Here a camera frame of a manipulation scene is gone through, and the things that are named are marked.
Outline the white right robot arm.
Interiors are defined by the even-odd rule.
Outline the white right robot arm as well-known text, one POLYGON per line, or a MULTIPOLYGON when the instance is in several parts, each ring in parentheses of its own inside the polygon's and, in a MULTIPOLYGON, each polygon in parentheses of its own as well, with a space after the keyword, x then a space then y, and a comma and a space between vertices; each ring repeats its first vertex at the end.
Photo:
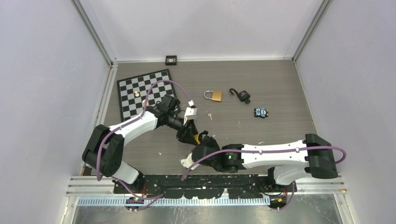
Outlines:
POLYGON ((279 191, 295 180, 313 177, 338 177, 337 164, 344 161, 346 152, 333 147, 320 136, 310 133, 305 139, 278 145, 229 144, 219 147, 212 137, 204 137, 191 153, 181 160, 187 169, 182 179, 199 165, 217 172, 237 173, 255 167, 269 166, 267 187, 279 191))

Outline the black Kaijing padlock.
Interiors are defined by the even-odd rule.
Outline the black Kaijing padlock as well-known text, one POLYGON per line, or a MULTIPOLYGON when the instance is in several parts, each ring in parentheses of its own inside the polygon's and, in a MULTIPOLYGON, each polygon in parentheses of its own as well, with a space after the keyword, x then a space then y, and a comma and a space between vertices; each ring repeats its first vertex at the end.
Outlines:
POLYGON ((250 99, 251 97, 245 90, 237 92, 234 88, 230 88, 229 92, 232 96, 236 95, 241 102, 245 102, 245 99, 250 99))

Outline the yellow small padlock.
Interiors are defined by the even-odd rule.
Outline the yellow small padlock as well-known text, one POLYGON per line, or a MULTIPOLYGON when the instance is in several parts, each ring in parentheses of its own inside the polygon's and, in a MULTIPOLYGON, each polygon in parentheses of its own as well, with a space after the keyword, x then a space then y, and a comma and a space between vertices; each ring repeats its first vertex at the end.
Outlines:
POLYGON ((196 145, 200 145, 201 144, 201 140, 202 140, 202 135, 201 134, 196 134, 196 135, 194 135, 194 139, 196 141, 196 145))

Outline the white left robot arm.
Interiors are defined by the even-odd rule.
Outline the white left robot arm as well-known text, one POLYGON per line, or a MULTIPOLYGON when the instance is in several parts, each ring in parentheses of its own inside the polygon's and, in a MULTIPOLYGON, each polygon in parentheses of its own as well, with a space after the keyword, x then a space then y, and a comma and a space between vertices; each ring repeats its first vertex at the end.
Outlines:
POLYGON ((82 160, 96 168, 100 175, 122 180, 132 193, 142 190, 142 173, 123 162, 123 148, 130 141, 142 134, 161 126, 176 130, 176 139, 182 143, 197 146, 203 139, 194 123, 197 108, 190 103, 184 118, 176 112, 180 101, 166 94, 155 106, 148 106, 146 111, 136 117, 114 126, 98 125, 94 128, 82 154, 82 160))

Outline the brass padlock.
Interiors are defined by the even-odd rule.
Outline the brass padlock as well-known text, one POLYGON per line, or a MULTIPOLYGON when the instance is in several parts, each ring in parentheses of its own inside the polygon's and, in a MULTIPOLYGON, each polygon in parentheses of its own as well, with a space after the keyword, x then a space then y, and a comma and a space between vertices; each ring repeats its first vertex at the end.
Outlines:
POLYGON ((203 93, 203 97, 205 99, 209 99, 215 102, 221 102, 222 100, 222 91, 205 91, 203 93))

